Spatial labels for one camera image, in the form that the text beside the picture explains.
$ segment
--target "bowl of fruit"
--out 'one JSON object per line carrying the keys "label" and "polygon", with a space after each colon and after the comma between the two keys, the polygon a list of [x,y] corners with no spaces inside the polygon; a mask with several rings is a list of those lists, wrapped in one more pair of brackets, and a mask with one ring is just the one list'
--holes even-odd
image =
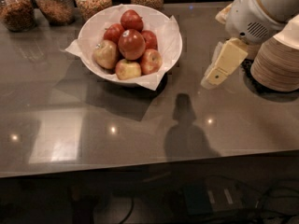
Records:
{"label": "bowl of fruit", "polygon": [[173,16],[150,7],[119,5],[88,19],[66,51],[79,56],[100,78],[155,91],[178,61],[182,38]]}

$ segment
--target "table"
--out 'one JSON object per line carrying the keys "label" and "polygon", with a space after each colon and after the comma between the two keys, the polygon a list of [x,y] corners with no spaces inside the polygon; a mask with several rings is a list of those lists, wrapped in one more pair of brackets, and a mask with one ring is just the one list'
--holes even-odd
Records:
{"label": "table", "polygon": [[11,33],[1,25],[0,176],[37,175],[299,149],[298,92],[258,94],[240,67],[215,90],[200,81],[228,38],[227,4],[166,4],[183,51],[157,91],[91,74],[64,49],[82,21]]}

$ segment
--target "white paper liner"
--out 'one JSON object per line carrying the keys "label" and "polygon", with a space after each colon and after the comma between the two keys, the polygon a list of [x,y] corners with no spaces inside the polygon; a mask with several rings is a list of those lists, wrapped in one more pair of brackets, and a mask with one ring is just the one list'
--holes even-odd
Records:
{"label": "white paper liner", "polygon": [[[120,22],[121,15],[128,9],[134,9],[144,22],[144,30],[151,30],[157,35],[158,50],[163,57],[163,65],[156,73],[119,80],[115,74],[111,75],[100,67],[92,58],[93,50],[103,37],[105,29],[111,24]],[[182,38],[176,19],[166,17],[163,13],[150,7],[139,5],[119,5],[107,8],[91,17],[82,27],[78,39],[65,49],[67,52],[79,56],[83,63],[93,73],[101,78],[110,80],[123,86],[142,86],[155,91],[164,74],[178,61],[182,51]]]}

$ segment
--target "cable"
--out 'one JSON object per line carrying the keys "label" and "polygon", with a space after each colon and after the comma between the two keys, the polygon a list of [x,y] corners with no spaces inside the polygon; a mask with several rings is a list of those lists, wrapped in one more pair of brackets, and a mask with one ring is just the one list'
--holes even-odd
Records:
{"label": "cable", "polygon": [[133,213],[133,209],[134,209],[134,198],[131,197],[130,210],[129,210],[128,214],[124,217],[124,219],[121,222],[119,222],[119,224],[123,224],[130,217],[130,215]]}

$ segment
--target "dark floor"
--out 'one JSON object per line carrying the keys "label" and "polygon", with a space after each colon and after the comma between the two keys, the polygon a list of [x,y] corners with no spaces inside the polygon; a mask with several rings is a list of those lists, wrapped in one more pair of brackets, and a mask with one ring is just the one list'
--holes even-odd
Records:
{"label": "dark floor", "polygon": [[74,210],[105,224],[299,223],[299,155],[0,179],[0,223],[73,223]]}

